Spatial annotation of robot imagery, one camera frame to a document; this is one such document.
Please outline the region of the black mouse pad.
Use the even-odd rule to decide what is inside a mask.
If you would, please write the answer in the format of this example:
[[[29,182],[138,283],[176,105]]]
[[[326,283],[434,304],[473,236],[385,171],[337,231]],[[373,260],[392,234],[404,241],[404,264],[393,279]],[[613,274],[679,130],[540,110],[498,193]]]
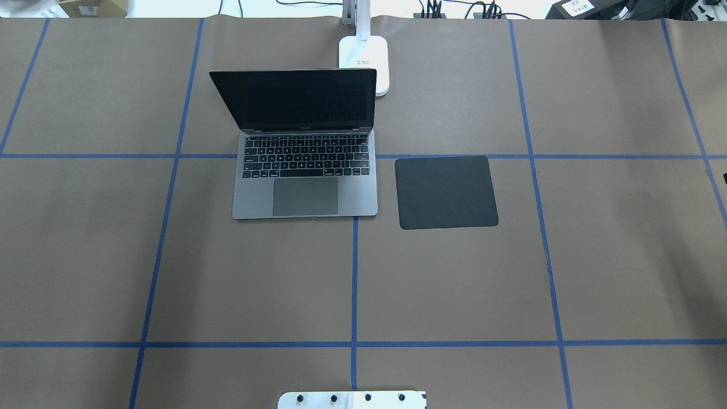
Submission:
[[[488,157],[400,158],[394,167],[403,230],[499,224]]]

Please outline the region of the black labelled box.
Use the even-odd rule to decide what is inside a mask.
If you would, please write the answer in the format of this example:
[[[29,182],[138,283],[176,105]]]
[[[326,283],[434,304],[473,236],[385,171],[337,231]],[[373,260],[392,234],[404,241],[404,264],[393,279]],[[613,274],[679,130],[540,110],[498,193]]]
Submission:
[[[558,1],[551,5],[546,20],[602,20],[615,15],[624,1]]]

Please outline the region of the brown cardboard box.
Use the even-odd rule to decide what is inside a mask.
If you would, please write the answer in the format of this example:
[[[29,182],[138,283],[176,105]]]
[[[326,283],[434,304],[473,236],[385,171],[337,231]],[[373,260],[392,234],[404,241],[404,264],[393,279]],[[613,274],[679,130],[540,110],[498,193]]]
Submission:
[[[60,1],[70,18],[125,18],[129,1]]]

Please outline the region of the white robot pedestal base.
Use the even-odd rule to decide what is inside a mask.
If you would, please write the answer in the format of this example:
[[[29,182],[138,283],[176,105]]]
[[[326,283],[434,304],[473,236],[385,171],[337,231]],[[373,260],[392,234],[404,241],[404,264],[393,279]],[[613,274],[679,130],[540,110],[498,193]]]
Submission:
[[[300,391],[284,393],[278,408],[427,408],[425,391]]]

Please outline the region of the white desk lamp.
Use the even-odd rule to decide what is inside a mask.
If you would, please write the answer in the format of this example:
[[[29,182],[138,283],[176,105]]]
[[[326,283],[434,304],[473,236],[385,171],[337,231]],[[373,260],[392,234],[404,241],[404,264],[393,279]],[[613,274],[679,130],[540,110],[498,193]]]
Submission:
[[[342,25],[354,34],[342,37],[338,44],[338,68],[372,68],[376,70],[375,95],[383,97],[390,89],[388,42],[372,34],[369,1],[342,1]]]

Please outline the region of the grey laptop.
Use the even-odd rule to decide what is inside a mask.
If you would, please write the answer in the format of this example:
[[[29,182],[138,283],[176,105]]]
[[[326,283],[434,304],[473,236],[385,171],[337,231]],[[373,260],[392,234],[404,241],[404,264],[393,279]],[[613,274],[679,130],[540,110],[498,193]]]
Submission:
[[[376,70],[208,75],[240,132],[234,219],[378,213]]]

